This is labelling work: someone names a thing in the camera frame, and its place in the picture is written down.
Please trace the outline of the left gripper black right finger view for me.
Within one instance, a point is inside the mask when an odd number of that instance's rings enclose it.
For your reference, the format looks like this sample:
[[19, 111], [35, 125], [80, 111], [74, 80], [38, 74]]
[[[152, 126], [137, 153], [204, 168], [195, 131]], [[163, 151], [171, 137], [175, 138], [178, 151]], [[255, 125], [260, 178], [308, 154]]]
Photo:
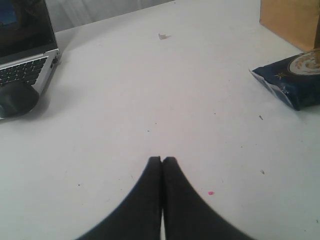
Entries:
[[250, 240], [217, 214], [194, 190], [175, 157], [162, 162], [167, 240]]

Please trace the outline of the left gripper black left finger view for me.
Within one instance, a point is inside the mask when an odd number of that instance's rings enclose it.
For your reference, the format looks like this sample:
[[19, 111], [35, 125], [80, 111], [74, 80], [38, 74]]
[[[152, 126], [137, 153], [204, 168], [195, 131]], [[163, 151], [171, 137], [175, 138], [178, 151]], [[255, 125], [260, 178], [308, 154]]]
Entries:
[[119, 206], [79, 239], [159, 240], [162, 200], [162, 162], [159, 156], [152, 156], [137, 183]]

